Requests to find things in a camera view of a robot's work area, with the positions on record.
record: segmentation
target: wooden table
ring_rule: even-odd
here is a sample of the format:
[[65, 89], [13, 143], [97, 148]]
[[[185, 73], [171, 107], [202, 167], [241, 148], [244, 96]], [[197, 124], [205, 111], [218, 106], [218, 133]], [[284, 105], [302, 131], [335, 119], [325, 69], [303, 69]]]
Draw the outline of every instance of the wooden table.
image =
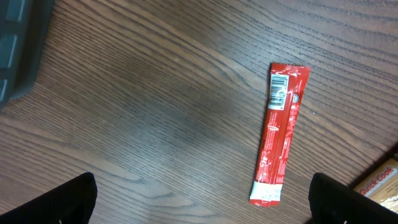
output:
[[[91, 223], [303, 223], [398, 138], [398, 4], [58, 0], [0, 115], [0, 213], [89, 171]], [[271, 62], [313, 68], [278, 207], [248, 204]]]

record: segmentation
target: box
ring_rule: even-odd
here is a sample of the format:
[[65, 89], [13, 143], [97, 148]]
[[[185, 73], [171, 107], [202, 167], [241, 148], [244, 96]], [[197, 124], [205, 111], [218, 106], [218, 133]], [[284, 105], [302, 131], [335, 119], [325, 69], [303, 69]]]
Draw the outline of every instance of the box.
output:
[[354, 188], [361, 195], [398, 213], [398, 160], [389, 159]]

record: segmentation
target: sealed wrapper end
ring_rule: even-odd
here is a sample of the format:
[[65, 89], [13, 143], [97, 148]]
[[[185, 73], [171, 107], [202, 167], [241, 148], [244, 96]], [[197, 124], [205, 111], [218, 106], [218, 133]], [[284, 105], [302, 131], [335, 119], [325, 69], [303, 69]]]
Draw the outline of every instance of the sealed wrapper end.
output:
[[270, 95], [250, 203], [279, 204], [293, 130], [311, 69], [273, 63]]

